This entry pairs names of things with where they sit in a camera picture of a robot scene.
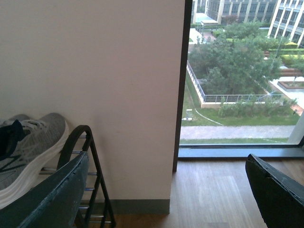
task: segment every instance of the walkway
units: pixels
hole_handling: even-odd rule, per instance
[[[188,126],[180,139],[288,138],[295,126]]]

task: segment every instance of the metal fence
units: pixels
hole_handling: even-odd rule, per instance
[[[200,100],[201,104],[220,103],[222,99],[224,99],[224,102],[235,103],[240,100],[248,101],[248,100],[251,100],[252,98],[255,98],[257,102],[263,102],[263,101],[265,101],[265,99],[267,99],[269,97],[274,98],[274,99],[280,99],[282,97],[282,94],[271,94],[271,93],[266,94],[266,95],[265,94],[261,94],[261,95],[206,95],[204,93],[204,90],[202,89],[198,79],[196,78],[189,61],[187,61],[187,71],[193,82],[197,95],[199,96],[199,100]]]

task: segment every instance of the shoe rack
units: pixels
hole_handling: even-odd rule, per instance
[[[76,144],[79,147],[79,142],[81,150],[75,150]],[[88,154],[91,154],[96,172],[88,173],[87,178],[95,179],[94,186],[86,187],[86,195],[90,195],[90,200],[83,200],[78,209],[77,216],[75,219],[75,226],[77,228],[88,228],[89,223],[99,223],[100,228],[114,228],[116,226],[111,202],[109,200],[108,192],[105,186],[105,180],[102,174],[100,162],[98,159],[95,142],[93,139],[92,131],[87,125],[80,125],[76,127],[71,134],[69,135],[58,160],[57,169],[64,166],[71,160],[73,154],[79,154],[82,151],[86,151]],[[98,202],[98,209],[96,209],[96,196],[97,193],[101,193],[104,200]]]

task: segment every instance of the green tree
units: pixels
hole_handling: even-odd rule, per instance
[[[259,30],[258,22],[249,24],[249,30],[253,30],[253,25]],[[242,39],[228,41],[225,31],[217,40],[196,46],[189,54],[196,76],[204,79],[206,94],[259,94],[260,84],[280,77],[281,59],[271,54],[264,60],[264,52],[253,36],[242,33],[238,36]]]

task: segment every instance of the black metal frame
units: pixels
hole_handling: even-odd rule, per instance
[[[81,152],[81,151],[74,150],[74,147],[75,147],[77,141],[79,140],[79,138],[85,138],[85,142],[82,146],[82,151],[87,152],[89,148],[91,149],[91,153],[92,153],[95,167],[96,167],[96,173],[88,173],[88,175],[95,175],[96,181],[95,181],[94,188],[86,189],[86,190],[91,190],[92,195],[91,195],[91,199],[89,201],[88,207],[82,208],[82,209],[86,209],[85,217],[83,218],[83,215],[80,211],[81,210],[81,207],[80,207],[78,210],[77,216],[76,216],[75,224],[78,228],[86,228],[88,226],[88,224],[90,222],[90,218],[92,216],[95,199],[97,196],[97,191],[98,191],[99,186],[101,186],[105,201],[104,201],[103,215],[101,216],[102,220],[101,220],[100,227],[101,228],[105,227],[106,219],[107,219],[107,216],[109,215],[110,221],[107,221],[107,223],[110,223],[111,228],[114,228],[116,226],[116,222],[115,222],[115,218],[114,218],[114,214],[113,214],[113,209],[111,206],[108,192],[106,190],[106,186],[105,186],[105,182],[104,182],[105,180],[104,180],[100,162],[98,159],[96,146],[95,146],[95,142],[93,139],[93,134],[92,134],[91,128],[89,126],[80,125],[71,132],[71,134],[69,135],[69,137],[61,151],[61,155],[59,157],[59,161],[57,164],[57,169],[61,168],[66,163],[68,163],[70,161],[71,155],[73,153]]]

